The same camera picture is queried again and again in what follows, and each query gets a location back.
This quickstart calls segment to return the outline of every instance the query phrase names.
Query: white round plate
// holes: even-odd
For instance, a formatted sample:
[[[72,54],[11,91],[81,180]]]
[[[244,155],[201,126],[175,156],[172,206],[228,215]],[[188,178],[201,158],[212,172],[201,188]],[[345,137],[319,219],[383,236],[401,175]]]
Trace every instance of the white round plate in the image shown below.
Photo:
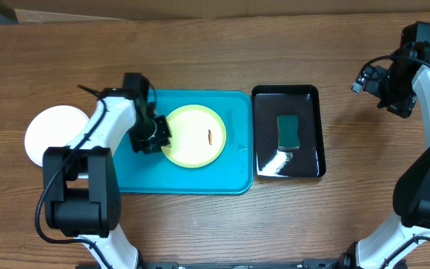
[[[165,156],[175,164],[197,168],[214,161],[226,141],[222,118],[203,105],[185,105],[167,116],[172,137],[170,146],[162,147]]]
[[[65,146],[86,126],[89,118],[80,109],[58,105],[39,113],[29,124],[24,147],[29,158],[43,165],[43,154],[50,146]]]

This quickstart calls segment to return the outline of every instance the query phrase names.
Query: small food piece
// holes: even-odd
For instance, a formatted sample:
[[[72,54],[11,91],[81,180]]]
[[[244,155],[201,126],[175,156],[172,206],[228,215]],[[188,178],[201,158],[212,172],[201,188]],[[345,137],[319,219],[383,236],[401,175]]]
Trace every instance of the small food piece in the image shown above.
[[[208,143],[212,145],[212,131],[210,129],[208,129]]]

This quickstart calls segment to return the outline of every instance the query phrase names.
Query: teal plastic tray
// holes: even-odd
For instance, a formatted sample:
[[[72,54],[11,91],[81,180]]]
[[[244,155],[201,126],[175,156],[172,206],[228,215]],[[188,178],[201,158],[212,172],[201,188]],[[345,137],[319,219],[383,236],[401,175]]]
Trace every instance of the teal plastic tray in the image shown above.
[[[220,115],[227,140],[220,156],[200,168],[183,168],[165,155],[132,151],[126,134],[114,155],[121,192],[145,194],[242,194],[253,183],[252,100],[231,90],[157,90],[157,112],[204,105]]]

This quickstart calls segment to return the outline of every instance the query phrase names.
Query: black tray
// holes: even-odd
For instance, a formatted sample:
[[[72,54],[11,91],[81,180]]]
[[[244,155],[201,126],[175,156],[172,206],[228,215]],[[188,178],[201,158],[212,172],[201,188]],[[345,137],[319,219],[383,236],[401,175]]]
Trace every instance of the black tray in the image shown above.
[[[324,175],[318,89],[313,85],[259,85],[253,89],[252,99],[257,175],[276,179]]]

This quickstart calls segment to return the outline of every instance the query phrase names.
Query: green sponge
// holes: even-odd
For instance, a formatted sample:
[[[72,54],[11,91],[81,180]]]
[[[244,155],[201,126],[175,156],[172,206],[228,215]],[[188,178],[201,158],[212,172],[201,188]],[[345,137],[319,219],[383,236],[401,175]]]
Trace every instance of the green sponge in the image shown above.
[[[278,148],[298,149],[298,116],[279,115],[278,118]]]

